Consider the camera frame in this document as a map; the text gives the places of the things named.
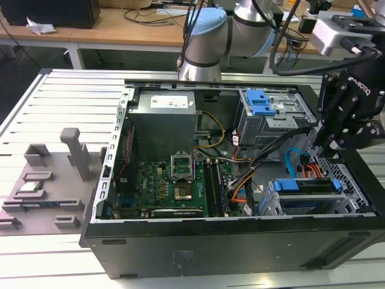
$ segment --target green circuit board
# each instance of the green circuit board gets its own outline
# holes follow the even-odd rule
[[[189,167],[179,166],[179,171],[189,172]],[[142,208],[197,208],[207,214],[205,180],[202,164],[197,165],[196,178],[192,183],[171,180],[171,163],[141,163],[137,178],[136,206]]]
[[[189,163],[176,164],[179,173],[190,171]],[[160,208],[173,209],[198,209],[203,211],[203,216],[208,217],[208,202],[206,198],[204,163],[195,162],[193,165],[194,179],[192,182],[185,180],[171,180],[171,162],[140,162],[138,167],[136,192],[134,196],[119,196],[120,212],[132,214],[133,209],[155,210]],[[232,167],[229,163],[220,165],[223,184],[233,179]]]

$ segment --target cable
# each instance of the cable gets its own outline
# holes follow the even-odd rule
[[[317,171],[319,172],[320,178],[323,178],[324,174],[321,172],[321,169],[319,168],[319,166],[317,164],[315,164],[314,166],[316,167]]]
[[[215,157],[207,152],[205,152],[204,150],[202,149],[198,149],[198,148],[194,148],[196,149],[197,151],[199,151],[202,155],[204,155],[206,158],[213,158],[215,160],[223,160],[223,161],[230,161],[231,163],[243,163],[243,161],[235,161],[235,160],[232,160],[231,158],[225,158],[225,157]]]
[[[298,148],[289,148],[286,152],[285,152],[285,163],[286,163],[286,167],[288,168],[288,171],[291,175],[291,177],[293,179],[295,179],[297,177],[297,174],[295,173],[295,170],[293,169],[293,166],[291,165],[291,162],[290,162],[290,153],[294,151],[296,152],[298,155],[301,155],[302,154],[302,151]]]
[[[256,167],[264,160],[266,159],[269,154],[271,154],[272,152],[280,149],[280,147],[285,143],[285,141],[295,135],[298,135],[298,134],[307,134],[310,130],[312,129],[311,126],[305,126],[303,128],[298,128],[298,129],[295,129],[295,130],[292,130],[292,131],[288,131],[284,134],[282,134],[279,138],[275,139],[274,141],[272,141],[270,144],[268,144],[267,146],[265,146],[255,157],[254,159],[251,161],[251,163],[248,165],[248,171],[243,174],[242,176],[240,176],[239,178],[237,178],[236,180],[234,180],[234,182],[232,183],[232,187],[237,187],[237,184],[242,182],[242,180],[244,178],[246,178],[250,173],[254,173]]]
[[[127,136],[127,146],[126,146],[126,160],[125,164],[123,165],[122,169],[120,170],[119,174],[114,178],[114,182],[116,182],[119,177],[122,175],[123,171],[125,170],[127,163],[128,163],[128,158],[129,158],[129,145],[130,145],[130,139],[131,139],[131,130],[128,131],[128,136]]]
[[[238,148],[239,148],[239,146],[236,146],[236,147],[234,148],[234,150],[233,150],[233,160],[235,160],[235,161],[243,161],[243,158],[237,158],[237,157],[235,156],[235,153],[236,153],[236,151],[238,150]]]
[[[182,67],[183,62],[185,61],[185,54],[186,54],[186,50],[187,50],[187,47],[188,47],[188,43],[190,41],[191,33],[193,32],[195,24],[198,21],[199,14],[200,14],[200,11],[202,10],[202,6],[203,6],[204,3],[206,3],[206,1],[202,0],[200,5],[199,5],[198,12],[197,12],[196,16],[195,16],[196,4],[194,6],[194,9],[193,9],[192,13],[190,14],[191,17],[190,17],[190,15],[186,16],[187,18],[189,18],[189,25],[188,25],[188,27],[186,29],[186,36],[185,36],[185,39],[184,39],[184,42],[183,42],[182,52],[180,54],[180,58],[178,59],[178,62],[177,62],[177,68]]]
[[[329,63],[329,64],[326,64],[323,66],[319,66],[319,67],[305,68],[305,69],[285,69],[285,68],[278,67],[275,64],[275,57],[276,57],[276,53],[277,53],[279,44],[281,43],[283,36],[286,36],[285,31],[287,30],[287,28],[290,24],[290,21],[294,15],[295,11],[297,10],[300,2],[301,2],[301,0],[295,0],[294,5],[293,5],[293,7],[292,7],[292,9],[288,15],[288,18],[286,19],[283,28],[280,30],[280,32],[276,38],[276,42],[273,46],[273,49],[270,53],[269,65],[275,74],[281,75],[281,76],[295,76],[295,75],[306,75],[306,74],[312,74],[312,73],[326,72],[329,70],[335,70],[335,69],[341,69],[341,68],[354,66],[354,65],[363,63],[365,61],[368,61],[368,60],[373,60],[373,59],[375,59],[381,55],[380,51],[378,51],[374,48],[367,48],[368,50],[370,50],[370,52],[363,54],[361,56],[358,56],[356,58],[349,58],[349,59],[345,59],[342,61],[337,61],[334,63]]]
[[[209,145],[212,145],[211,138],[208,138],[207,142],[209,143]],[[212,149],[218,154],[219,157],[223,157],[221,152],[217,148],[212,148]]]
[[[246,203],[246,200],[245,199],[236,199],[236,195],[238,194],[239,190],[242,188],[242,186],[254,175],[254,173],[252,173],[250,176],[248,176],[243,182],[242,184],[239,185],[239,187],[235,190],[232,198],[231,198],[231,201],[234,203],[234,202],[238,202],[238,203]]]
[[[262,17],[262,19],[263,19],[263,20],[264,20],[264,21],[265,21],[265,22],[266,22],[266,23],[267,23],[273,30],[275,30],[277,33],[279,33],[279,32],[280,32],[279,28],[276,27],[276,26],[274,25],[274,23],[273,23],[270,19],[268,19],[268,18],[266,17],[266,15],[265,15],[265,13],[262,11],[262,9],[259,8],[257,1],[256,1],[256,0],[251,0],[251,1],[252,1],[253,5],[254,5],[254,8],[258,11],[258,13],[259,13],[260,16]],[[290,23],[291,18],[290,18],[290,19],[287,18],[287,19],[286,19],[286,22],[287,22],[287,23]],[[308,41],[309,41],[309,39],[302,40],[301,38],[298,38],[298,37],[295,37],[295,36],[291,36],[291,35],[286,34],[286,33],[284,33],[284,35],[285,35],[285,37],[287,37],[287,38],[289,38],[289,39],[292,39],[292,40],[305,41],[305,42],[308,42]]]
[[[209,144],[207,146],[194,146],[194,148],[199,148],[199,149],[210,149],[210,148],[215,148],[219,145],[222,144],[222,142],[224,141],[224,136],[225,136],[225,130],[223,128],[223,125],[220,123],[220,121],[215,117],[213,116],[211,113],[208,113],[207,111],[202,111],[202,114],[207,114],[209,117],[211,117],[211,119],[216,122],[220,128],[221,128],[221,131],[222,131],[222,136],[221,136],[221,139],[217,142],[217,143],[214,143],[214,144]]]
[[[316,170],[314,169],[314,167],[312,165],[308,164],[307,167],[309,167],[312,170],[312,172],[313,172],[313,174],[315,175],[316,178],[319,178]]]
[[[130,18],[128,17],[128,13],[132,12],[132,11],[136,11],[137,12],[137,15],[135,16],[135,18]],[[167,11],[167,10],[162,10],[164,12],[166,12],[168,15],[170,15],[170,17],[168,18],[163,18],[163,19],[157,19],[157,20],[150,20],[150,21],[140,21],[140,20],[137,20],[137,17],[138,16],[142,16],[142,17],[146,17],[148,15],[151,15],[151,14],[154,14],[154,13],[157,13],[158,11],[154,11],[154,12],[151,12],[149,14],[140,14],[138,10],[136,9],[129,9],[128,11],[126,11],[124,13],[124,17],[127,19],[127,20],[130,20],[130,21],[133,21],[137,24],[140,24],[140,25],[151,25],[151,26],[164,26],[164,25],[169,25],[170,22],[167,22],[167,20],[171,19],[173,20],[176,25],[179,25],[180,27],[183,27],[182,25],[180,25],[179,23],[177,23],[175,21],[174,18],[177,18],[177,17],[182,17],[184,15],[175,15],[175,16],[171,16],[171,14]]]
[[[40,65],[37,64],[37,62],[29,55],[29,53],[24,49],[23,46],[21,46],[19,44],[19,42],[17,42],[17,40],[15,38],[13,38],[13,36],[8,32],[8,30],[6,29],[6,27],[4,26],[4,24],[2,23],[2,20],[0,19],[0,24],[1,26],[3,27],[3,29],[5,30],[5,32],[8,34],[9,37],[11,37],[11,39],[21,48],[21,50],[24,51],[24,53],[26,54],[26,56],[28,56],[28,58],[39,68],[39,69],[42,69],[40,67]]]

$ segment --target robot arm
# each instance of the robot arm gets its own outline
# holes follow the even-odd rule
[[[349,67],[322,80],[318,111],[322,114],[315,145],[324,150],[363,149],[385,142],[385,0],[374,19],[334,16],[319,20],[312,43],[324,55],[364,55],[376,59]]]
[[[272,20],[272,1],[257,0],[257,3]],[[186,50],[182,51],[180,80],[220,81],[220,57],[260,56],[267,52],[275,37],[275,31],[257,12],[252,0],[242,0],[229,17],[222,9],[202,8],[200,13],[190,13],[189,22],[195,20]]]

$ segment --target wooden desk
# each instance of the wooden desk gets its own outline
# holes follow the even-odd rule
[[[282,10],[290,10],[292,4],[287,1],[282,6]],[[301,17],[308,4],[302,1],[296,15]],[[348,11],[347,9],[332,8],[334,11]],[[148,14],[155,10],[142,10],[142,14]],[[71,61],[75,69],[83,69],[84,64],[81,58],[80,49],[111,49],[125,51],[156,51],[156,52],[180,52],[183,45],[182,27],[185,16],[174,18],[168,22],[173,25],[168,26],[144,26],[124,18],[121,9],[102,8],[100,17],[94,28],[91,30],[82,30],[74,28],[57,28],[56,33],[42,34],[40,36],[33,34],[24,26],[9,26],[7,21],[0,16],[3,24],[9,33],[24,46],[45,46],[61,47],[69,50]],[[129,17],[135,17],[135,12],[131,12]],[[139,16],[137,20],[155,20],[164,19],[169,15],[158,15],[153,13],[146,17]],[[298,22],[292,22],[290,28],[298,30]],[[304,34],[305,37],[311,37],[310,34]],[[14,41],[0,27],[0,44],[14,45]],[[280,44],[279,51],[286,49],[286,40]],[[308,43],[301,52],[301,58],[324,58],[318,54],[316,48]]]
[[[141,14],[149,14],[156,10],[141,11]],[[129,17],[135,17],[135,11],[130,12]],[[169,15],[157,15],[153,13],[146,17],[139,16],[137,20],[151,21],[164,19]],[[185,16],[174,18],[181,26]],[[183,45],[183,29],[176,25],[173,20],[167,22],[168,26],[145,26],[127,20],[121,9],[101,9],[100,18],[91,30],[75,29],[70,36],[72,42],[113,43],[129,45],[159,45],[180,46]]]

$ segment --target black computer case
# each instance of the black computer case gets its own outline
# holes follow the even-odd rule
[[[0,0],[1,11],[10,25],[41,24],[90,29],[100,15],[98,0]]]
[[[295,89],[319,120],[313,90]],[[333,269],[385,241],[384,188],[358,152],[339,155],[377,216],[90,223],[84,237],[111,279]]]

